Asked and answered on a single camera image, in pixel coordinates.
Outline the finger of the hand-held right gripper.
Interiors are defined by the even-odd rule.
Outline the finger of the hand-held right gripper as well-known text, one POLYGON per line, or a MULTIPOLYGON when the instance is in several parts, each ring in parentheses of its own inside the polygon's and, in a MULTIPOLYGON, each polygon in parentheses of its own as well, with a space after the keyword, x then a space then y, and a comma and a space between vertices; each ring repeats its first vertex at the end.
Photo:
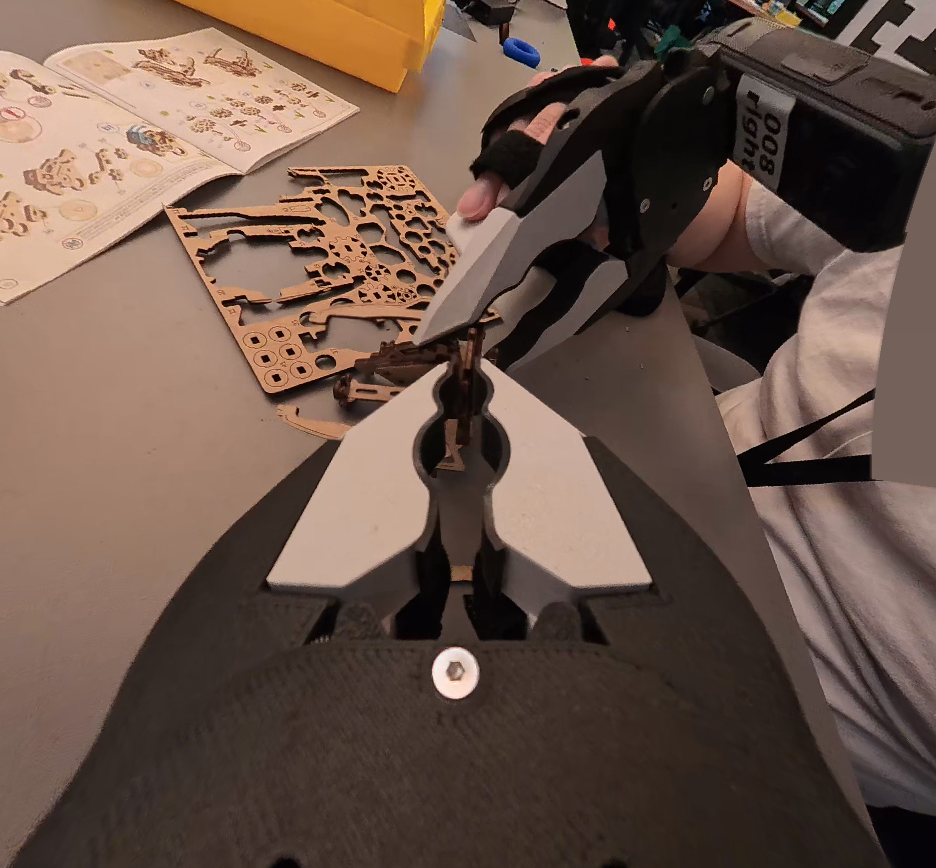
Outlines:
POLYGON ((514 374, 572 339, 607 312, 628 282, 624 261, 584 243, 569 242, 567 250, 567 257, 547 262, 546 272, 554 278, 549 292, 501 342, 502 371, 514 374))
POLYGON ((569 160, 561 163, 565 175, 547 191, 548 170, 558 163, 542 155, 536 170, 485 219, 451 231, 461 255, 416 329, 417 346, 473 326, 494 300, 522 282, 541 254, 591 224, 605 189, 603 152, 570 171, 569 160))

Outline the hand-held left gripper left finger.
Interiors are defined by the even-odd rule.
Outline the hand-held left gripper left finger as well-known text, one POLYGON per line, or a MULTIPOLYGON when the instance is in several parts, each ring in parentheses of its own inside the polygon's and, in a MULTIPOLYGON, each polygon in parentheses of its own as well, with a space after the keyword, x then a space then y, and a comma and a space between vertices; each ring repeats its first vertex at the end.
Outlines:
POLYGON ((439 364, 355 425, 267 576, 277 593, 363 603, 404 640, 437 640, 449 595, 431 477, 447 457, 439 364))

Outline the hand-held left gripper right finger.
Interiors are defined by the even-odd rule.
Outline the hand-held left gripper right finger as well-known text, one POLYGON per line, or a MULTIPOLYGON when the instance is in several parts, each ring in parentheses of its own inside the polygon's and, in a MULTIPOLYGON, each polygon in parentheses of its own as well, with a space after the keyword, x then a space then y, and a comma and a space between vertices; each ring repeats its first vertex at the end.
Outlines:
POLYGON ((488 360, 482 453, 494 471, 474 563, 480 640, 522 640, 548 606, 648 592, 638 551, 585 435, 488 360))

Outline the wooden mechanical model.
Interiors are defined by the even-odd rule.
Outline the wooden mechanical model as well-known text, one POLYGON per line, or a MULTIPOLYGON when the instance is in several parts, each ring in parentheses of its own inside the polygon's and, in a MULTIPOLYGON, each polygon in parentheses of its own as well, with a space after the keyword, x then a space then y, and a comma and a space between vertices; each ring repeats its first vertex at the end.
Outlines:
POLYGON ((487 346, 480 326, 416 346, 384 343, 341 375, 333 396, 342 407, 383 404, 341 435, 332 462, 359 486, 422 484, 439 468, 461 470, 461 450, 475 444, 492 469, 506 449, 488 418, 491 373, 506 352, 487 346))

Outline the person's right forearm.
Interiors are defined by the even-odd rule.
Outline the person's right forearm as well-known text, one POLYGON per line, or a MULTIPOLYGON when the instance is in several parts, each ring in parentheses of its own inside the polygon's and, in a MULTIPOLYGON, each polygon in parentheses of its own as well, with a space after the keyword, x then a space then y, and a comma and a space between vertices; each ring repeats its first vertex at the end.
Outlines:
POLYGON ((844 248, 727 162, 667 259, 705 276, 694 290, 714 315, 690 316, 694 335, 778 382, 772 391, 811 395, 874 385, 901 255, 844 248))

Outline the wooden cutout parts sheet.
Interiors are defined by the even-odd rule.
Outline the wooden cutout parts sheet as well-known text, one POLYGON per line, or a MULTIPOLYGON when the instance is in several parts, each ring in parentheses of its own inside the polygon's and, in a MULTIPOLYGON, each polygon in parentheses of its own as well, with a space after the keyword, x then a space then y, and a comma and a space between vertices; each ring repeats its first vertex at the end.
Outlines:
POLYGON ((458 261, 449 213, 404 165, 291 168, 274 204, 166 214, 263 392, 349 372, 371 342, 412 340, 458 261), (290 256, 296 280, 225 282, 221 260, 290 256))

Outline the person's right hand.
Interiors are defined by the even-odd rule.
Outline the person's right hand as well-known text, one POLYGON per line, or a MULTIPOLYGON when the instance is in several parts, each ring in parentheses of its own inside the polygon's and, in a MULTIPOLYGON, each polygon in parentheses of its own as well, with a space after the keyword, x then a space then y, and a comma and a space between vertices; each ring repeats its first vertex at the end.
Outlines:
POLYGON ((562 94, 555 94, 552 103, 546 103, 551 92, 540 91, 541 85, 568 71, 575 74, 589 72, 599 81, 605 81, 605 71, 617 68, 612 57, 603 56, 590 66, 566 66, 555 72, 536 75, 527 86, 528 91, 534 94, 529 108, 509 125, 492 130, 483 141, 481 152, 471 166, 474 182, 462 194, 457 214, 467 222, 485 219, 511 190, 531 175, 547 141, 566 114, 568 104, 564 99, 572 100, 583 90, 579 86, 572 93, 569 88, 564 88, 562 94))

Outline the curved loose wooden part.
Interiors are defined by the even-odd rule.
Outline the curved loose wooden part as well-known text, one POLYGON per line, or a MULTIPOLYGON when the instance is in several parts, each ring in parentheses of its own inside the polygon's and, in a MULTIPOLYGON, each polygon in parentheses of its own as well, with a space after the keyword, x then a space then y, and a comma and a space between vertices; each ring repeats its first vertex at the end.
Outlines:
POLYGON ((278 405, 276 414, 286 425, 325 441, 340 442, 353 428, 353 424, 347 422, 303 417, 297 406, 278 405))

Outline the black power adapter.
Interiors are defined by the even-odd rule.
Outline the black power adapter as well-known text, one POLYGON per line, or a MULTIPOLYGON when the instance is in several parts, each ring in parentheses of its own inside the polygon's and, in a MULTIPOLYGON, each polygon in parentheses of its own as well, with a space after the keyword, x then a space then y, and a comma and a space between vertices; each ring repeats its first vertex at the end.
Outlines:
POLYGON ((485 26, 503 26, 514 15, 514 6, 508 0, 451 0, 471 19, 485 26))

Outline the person's white sweatshirt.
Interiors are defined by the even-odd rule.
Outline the person's white sweatshirt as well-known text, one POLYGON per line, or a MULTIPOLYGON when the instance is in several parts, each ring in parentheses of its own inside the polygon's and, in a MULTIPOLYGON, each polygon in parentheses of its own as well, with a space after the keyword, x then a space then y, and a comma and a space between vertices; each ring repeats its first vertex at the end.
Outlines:
MULTIPOLYGON (((871 367, 835 367, 786 342, 763 377, 722 394, 738 451, 832 413, 871 385, 871 367)), ((853 411, 797 456, 871 448, 853 411)), ((867 804, 934 815, 934 489, 892 482, 751 491, 867 804)))

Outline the instruction booklet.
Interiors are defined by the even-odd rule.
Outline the instruction booklet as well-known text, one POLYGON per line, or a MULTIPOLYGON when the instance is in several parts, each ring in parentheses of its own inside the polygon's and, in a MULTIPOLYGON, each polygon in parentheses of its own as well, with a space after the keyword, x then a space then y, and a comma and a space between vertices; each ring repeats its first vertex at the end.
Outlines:
POLYGON ((227 34, 1 53, 1 300, 357 114, 227 34))

